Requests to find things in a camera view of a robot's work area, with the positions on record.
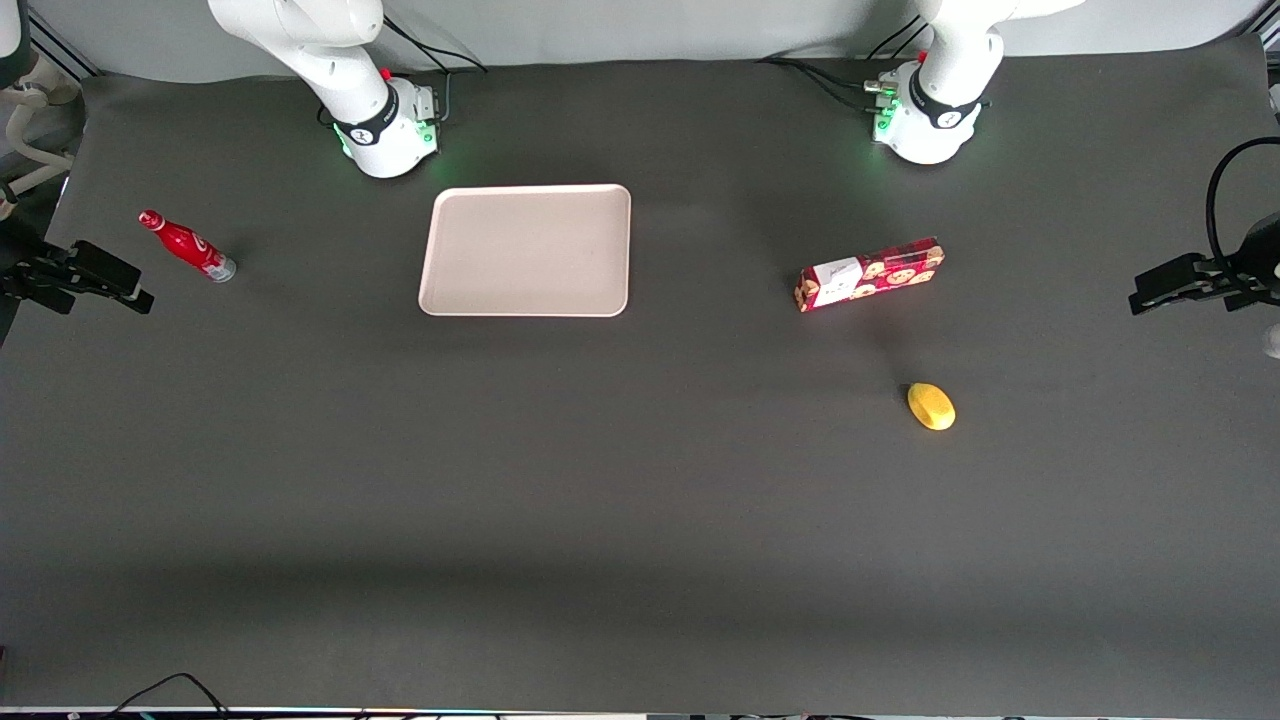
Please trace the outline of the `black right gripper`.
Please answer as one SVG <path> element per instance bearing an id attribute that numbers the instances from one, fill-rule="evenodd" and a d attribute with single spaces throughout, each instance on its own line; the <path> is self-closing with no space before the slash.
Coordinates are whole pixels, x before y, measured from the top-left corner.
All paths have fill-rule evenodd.
<path id="1" fill-rule="evenodd" d="M 67 261 L 79 279 L 55 283 Z M 95 295 L 129 310 L 150 314 L 155 297 L 146 291 L 141 270 L 87 241 L 70 250 L 47 242 L 33 225 L 9 217 L 1 222 L 1 346 L 10 333 L 20 305 L 35 302 L 67 315 L 76 295 Z"/>

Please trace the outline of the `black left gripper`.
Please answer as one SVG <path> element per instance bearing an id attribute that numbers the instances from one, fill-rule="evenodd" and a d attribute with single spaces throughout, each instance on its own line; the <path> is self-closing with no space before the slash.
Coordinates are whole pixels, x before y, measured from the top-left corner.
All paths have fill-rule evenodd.
<path id="1" fill-rule="evenodd" d="M 1215 281 L 1219 268 L 1210 258 L 1187 252 L 1135 278 L 1129 296 L 1133 316 L 1185 301 L 1203 302 L 1224 296 L 1229 313 L 1252 305 L 1279 306 L 1279 213 L 1254 223 L 1240 247 L 1229 255 L 1213 240 L 1213 255 L 1225 266 L 1226 286 Z"/>

